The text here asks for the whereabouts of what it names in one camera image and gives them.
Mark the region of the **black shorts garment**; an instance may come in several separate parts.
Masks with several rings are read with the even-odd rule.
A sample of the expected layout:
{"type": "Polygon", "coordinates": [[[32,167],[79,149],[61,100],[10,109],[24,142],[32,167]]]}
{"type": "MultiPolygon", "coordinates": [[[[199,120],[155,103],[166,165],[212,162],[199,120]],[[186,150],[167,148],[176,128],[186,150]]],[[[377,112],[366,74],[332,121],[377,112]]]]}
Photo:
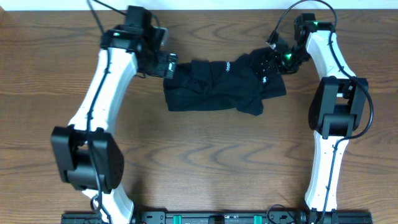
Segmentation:
{"type": "Polygon", "coordinates": [[[235,108],[258,116],[262,101],[286,95],[282,75],[266,57],[271,48],[253,50],[235,61],[192,60],[180,63],[163,82],[170,111],[216,111],[235,108]]]}

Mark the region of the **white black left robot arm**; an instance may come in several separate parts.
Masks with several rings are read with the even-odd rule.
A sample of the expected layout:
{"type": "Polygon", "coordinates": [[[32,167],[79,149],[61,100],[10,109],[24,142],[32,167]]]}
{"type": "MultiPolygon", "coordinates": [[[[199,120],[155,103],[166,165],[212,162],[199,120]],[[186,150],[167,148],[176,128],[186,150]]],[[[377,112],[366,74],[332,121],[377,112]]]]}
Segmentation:
{"type": "Polygon", "coordinates": [[[65,212],[62,223],[139,223],[121,180],[124,156],[114,140],[119,109],[135,76],[174,76],[178,56],[165,52],[169,32],[157,16],[129,6],[124,22],[103,30],[98,64],[85,98],[69,124],[50,142],[60,178],[90,199],[89,212],[65,212]]]}

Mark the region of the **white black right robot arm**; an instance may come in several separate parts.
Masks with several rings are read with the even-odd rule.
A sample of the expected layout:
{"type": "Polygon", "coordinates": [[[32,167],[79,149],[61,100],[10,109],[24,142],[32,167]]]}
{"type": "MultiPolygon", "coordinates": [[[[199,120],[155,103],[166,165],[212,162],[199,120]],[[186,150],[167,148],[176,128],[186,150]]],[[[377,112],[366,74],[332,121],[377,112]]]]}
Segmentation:
{"type": "Polygon", "coordinates": [[[357,78],[338,46],[335,23],[319,21],[313,13],[294,20],[293,47],[273,30],[267,43],[270,52],[262,56],[260,71],[287,75],[296,73],[312,60],[320,83],[308,111],[313,130],[315,154],[308,190],[307,207],[320,215],[337,208],[336,188],[343,153],[359,127],[365,104],[372,105],[368,81],[357,78]]]}

